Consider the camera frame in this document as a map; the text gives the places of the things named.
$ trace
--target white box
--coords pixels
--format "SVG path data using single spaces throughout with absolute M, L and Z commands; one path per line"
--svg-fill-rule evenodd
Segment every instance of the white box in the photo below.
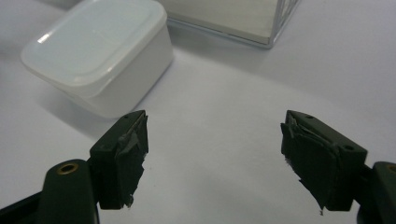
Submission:
M 171 25 L 270 49 L 300 0 L 157 0 Z
M 166 12 L 150 0 L 85 0 L 29 43 L 21 60 L 78 105 L 118 118 L 173 60 Z

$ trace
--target screw hole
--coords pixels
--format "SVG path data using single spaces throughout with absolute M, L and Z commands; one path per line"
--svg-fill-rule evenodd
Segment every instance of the screw hole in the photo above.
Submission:
M 78 168 L 78 165 L 76 163 L 67 163 L 63 166 L 61 166 L 57 173 L 58 175 L 68 175 L 71 174 L 73 172 L 75 172 Z
M 344 149 L 352 151 L 352 150 L 354 150 L 355 148 L 352 147 L 352 146 L 344 146 Z

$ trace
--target container lid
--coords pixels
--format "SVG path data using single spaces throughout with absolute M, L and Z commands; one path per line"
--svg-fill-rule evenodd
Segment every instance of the container lid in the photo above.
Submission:
M 155 1 L 85 0 L 28 44 L 21 60 L 60 89 L 92 97 L 139 54 L 165 23 L 166 12 Z

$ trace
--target white surface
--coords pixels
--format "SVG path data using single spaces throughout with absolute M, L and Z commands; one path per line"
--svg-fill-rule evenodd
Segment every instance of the white surface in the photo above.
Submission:
M 53 0 L 0 2 L 0 207 L 41 190 L 47 170 L 88 159 L 115 122 L 26 71 L 21 49 L 60 18 Z M 136 109 L 149 154 L 132 208 L 101 223 L 355 223 L 325 211 L 280 153 L 286 110 L 312 114 L 396 161 L 396 2 L 304 0 L 273 49 L 170 30 L 174 62 Z
M 154 1 L 87 0 L 34 38 L 21 60 L 77 104 L 119 118 L 172 61 L 165 24 L 166 13 Z

